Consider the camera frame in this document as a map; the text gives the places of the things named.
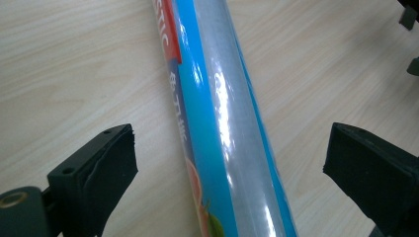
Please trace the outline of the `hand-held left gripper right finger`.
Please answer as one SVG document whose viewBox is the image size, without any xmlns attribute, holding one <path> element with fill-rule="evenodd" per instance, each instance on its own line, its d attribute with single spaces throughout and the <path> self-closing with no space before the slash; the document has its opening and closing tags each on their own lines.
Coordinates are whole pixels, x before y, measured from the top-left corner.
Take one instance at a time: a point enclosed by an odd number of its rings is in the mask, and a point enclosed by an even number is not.
<svg viewBox="0 0 419 237">
<path fill-rule="evenodd" d="M 419 157 L 335 122 L 323 172 L 375 223 L 370 237 L 419 237 Z"/>
</svg>

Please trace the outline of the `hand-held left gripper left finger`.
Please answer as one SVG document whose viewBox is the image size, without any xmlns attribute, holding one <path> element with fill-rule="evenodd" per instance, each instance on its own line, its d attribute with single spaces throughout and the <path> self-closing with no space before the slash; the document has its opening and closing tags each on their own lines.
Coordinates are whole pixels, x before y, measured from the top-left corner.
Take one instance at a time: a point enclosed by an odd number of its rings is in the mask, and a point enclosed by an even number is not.
<svg viewBox="0 0 419 237">
<path fill-rule="evenodd" d="M 130 124 L 100 132 L 48 175 L 62 233 L 100 237 L 137 173 Z"/>
</svg>

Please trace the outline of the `blue plastic wrap roll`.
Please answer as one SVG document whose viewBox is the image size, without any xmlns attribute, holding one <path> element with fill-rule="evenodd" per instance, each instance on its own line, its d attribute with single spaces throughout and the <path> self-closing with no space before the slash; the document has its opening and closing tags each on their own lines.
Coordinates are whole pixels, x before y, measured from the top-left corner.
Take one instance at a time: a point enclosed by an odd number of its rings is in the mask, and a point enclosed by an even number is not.
<svg viewBox="0 0 419 237">
<path fill-rule="evenodd" d="M 226 0 L 151 0 L 203 237 L 297 237 Z"/>
</svg>

